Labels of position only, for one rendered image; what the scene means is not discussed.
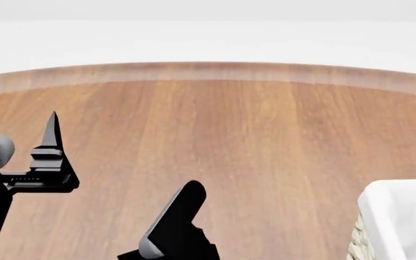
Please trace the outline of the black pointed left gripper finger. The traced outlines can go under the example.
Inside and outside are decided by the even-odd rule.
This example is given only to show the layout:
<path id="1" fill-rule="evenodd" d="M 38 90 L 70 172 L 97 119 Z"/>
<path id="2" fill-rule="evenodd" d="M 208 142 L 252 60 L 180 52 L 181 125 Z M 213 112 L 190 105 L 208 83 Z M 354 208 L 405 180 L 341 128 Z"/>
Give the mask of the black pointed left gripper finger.
<path id="1" fill-rule="evenodd" d="M 30 155 L 32 157 L 31 170 L 61 168 L 63 165 L 66 156 L 56 112 L 52 112 L 48 119 L 41 144 L 32 149 Z"/>

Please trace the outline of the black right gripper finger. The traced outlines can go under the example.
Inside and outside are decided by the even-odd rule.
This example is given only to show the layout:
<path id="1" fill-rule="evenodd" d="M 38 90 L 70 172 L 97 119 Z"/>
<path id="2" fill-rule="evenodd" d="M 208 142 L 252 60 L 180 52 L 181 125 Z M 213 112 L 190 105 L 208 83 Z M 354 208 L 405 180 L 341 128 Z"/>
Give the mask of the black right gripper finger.
<path id="1" fill-rule="evenodd" d="M 176 192 L 151 227 L 159 224 L 192 223 L 206 197 L 205 188 L 199 181 L 189 181 Z"/>

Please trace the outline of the woven wicker basket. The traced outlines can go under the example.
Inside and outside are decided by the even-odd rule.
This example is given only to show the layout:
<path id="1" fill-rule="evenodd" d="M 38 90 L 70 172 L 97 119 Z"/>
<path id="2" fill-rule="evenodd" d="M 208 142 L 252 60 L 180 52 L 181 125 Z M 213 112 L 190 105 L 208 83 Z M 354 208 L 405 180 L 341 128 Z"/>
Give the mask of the woven wicker basket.
<path id="1" fill-rule="evenodd" d="M 365 229 L 362 215 L 357 220 L 351 233 L 351 241 L 345 260 L 376 260 L 375 251 Z"/>

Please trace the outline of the white lined wicker basket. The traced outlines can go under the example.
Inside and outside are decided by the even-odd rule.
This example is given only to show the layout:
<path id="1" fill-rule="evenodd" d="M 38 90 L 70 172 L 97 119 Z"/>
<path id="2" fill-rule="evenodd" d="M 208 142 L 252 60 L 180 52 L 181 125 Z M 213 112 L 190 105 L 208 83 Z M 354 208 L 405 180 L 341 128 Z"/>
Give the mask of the white lined wicker basket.
<path id="1" fill-rule="evenodd" d="M 374 181 L 357 202 L 367 259 L 416 260 L 416 179 Z"/>

